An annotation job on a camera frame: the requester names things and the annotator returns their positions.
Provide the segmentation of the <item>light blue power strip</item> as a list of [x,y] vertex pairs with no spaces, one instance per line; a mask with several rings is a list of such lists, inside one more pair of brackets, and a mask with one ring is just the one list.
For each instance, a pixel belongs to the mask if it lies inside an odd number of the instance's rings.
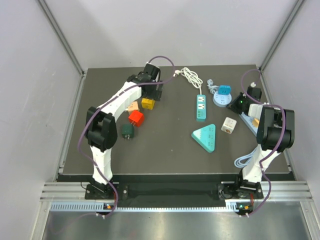
[[254,127],[252,125],[252,121],[253,121],[253,117],[250,117],[248,115],[246,115],[244,112],[242,112],[240,115],[240,118],[243,120],[243,122],[245,123],[245,125],[250,129],[250,131],[254,134],[254,136],[257,135],[258,132],[258,128]]

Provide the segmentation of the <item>round light blue socket base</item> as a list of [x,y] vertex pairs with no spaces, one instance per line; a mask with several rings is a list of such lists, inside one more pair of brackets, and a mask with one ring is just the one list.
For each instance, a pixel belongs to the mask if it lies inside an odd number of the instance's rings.
[[230,93],[228,95],[223,95],[215,92],[212,100],[216,106],[225,108],[232,102],[232,95]]

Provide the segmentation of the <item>blue cube plug adapter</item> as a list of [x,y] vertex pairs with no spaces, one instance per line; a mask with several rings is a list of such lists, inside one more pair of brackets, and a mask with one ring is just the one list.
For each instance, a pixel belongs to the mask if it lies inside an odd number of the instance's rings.
[[230,94],[230,92],[231,92],[231,87],[229,85],[220,85],[217,93],[219,95],[227,96]]

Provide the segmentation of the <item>orange plug adapter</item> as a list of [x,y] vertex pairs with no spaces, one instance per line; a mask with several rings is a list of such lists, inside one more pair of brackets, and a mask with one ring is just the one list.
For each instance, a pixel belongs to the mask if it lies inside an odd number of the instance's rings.
[[255,128],[258,128],[258,127],[259,127],[259,123],[260,123],[260,121],[259,121],[257,118],[253,118],[253,120],[252,120],[252,125],[253,125]]

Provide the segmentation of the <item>white cube plug adapter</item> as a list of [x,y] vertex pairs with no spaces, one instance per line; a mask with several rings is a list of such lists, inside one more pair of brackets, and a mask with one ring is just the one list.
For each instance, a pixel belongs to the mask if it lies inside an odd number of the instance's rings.
[[225,133],[232,134],[236,127],[237,121],[235,119],[232,119],[230,117],[226,117],[222,126],[221,130]]

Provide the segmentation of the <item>yellow cube plug adapter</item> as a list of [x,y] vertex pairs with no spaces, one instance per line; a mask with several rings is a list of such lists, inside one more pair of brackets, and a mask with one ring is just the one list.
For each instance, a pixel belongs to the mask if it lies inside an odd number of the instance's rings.
[[147,109],[147,110],[153,110],[154,106],[155,106],[155,100],[153,99],[149,99],[149,98],[142,98],[141,100],[141,106],[143,109]]

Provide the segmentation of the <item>peach cube plug adapter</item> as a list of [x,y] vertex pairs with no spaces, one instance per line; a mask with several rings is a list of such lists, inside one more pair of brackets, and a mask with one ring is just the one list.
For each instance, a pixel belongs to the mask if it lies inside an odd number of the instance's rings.
[[132,103],[128,106],[128,108],[126,109],[126,111],[128,112],[129,115],[130,115],[132,112],[134,112],[134,111],[139,111],[139,110],[140,110],[140,108],[139,108],[139,104],[138,104],[137,101],[132,102]]

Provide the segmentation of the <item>teal rectangular power strip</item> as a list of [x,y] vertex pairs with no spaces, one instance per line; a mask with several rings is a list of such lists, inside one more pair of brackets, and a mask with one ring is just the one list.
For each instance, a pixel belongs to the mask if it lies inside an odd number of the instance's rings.
[[204,122],[207,118],[207,101],[206,96],[198,94],[196,97],[196,121]]

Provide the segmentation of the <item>red cube plug adapter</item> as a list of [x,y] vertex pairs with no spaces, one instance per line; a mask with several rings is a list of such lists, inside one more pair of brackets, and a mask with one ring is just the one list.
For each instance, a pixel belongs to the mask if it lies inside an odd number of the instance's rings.
[[132,125],[140,127],[145,120],[145,116],[142,112],[134,110],[129,115],[128,120]]

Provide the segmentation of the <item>teal triangular power strip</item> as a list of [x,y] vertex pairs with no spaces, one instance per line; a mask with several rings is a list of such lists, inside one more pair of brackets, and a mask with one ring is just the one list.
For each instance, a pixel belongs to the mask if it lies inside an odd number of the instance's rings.
[[208,153],[213,153],[216,145],[216,126],[209,124],[194,130],[191,137]]

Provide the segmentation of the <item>dark green plug adapter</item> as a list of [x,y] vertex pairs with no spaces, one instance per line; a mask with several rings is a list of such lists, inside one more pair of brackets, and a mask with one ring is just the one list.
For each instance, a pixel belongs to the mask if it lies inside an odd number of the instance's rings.
[[135,136],[134,126],[130,123],[123,124],[121,127],[121,135],[126,140],[134,138]]

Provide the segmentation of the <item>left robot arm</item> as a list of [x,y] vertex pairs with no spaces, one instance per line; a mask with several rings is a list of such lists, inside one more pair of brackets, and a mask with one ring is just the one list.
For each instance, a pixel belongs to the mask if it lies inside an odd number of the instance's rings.
[[111,151],[118,133],[116,122],[121,114],[135,100],[145,97],[160,100],[162,95],[159,67],[147,63],[143,71],[128,77],[123,86],[106,103],[90,107],[86,114],[84,133],[92,152],[94,171],[90,184],[102,198],[109,198],[114,191],[111,183]]

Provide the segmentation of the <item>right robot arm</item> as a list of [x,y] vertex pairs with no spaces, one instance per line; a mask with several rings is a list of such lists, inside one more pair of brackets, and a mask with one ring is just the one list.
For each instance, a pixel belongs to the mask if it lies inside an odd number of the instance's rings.
[[292,147],[295,140],[295,112],[266,103],[258,104],[262,90],[251,83],[246,92],[241,92],[227,108],[236,114],[245,114],[259,120],[256,133],[257,147],[237,175],[232,186],[225,187],[228,194],[245,198],[259,191],[263,174],[270,163],[285,149]]

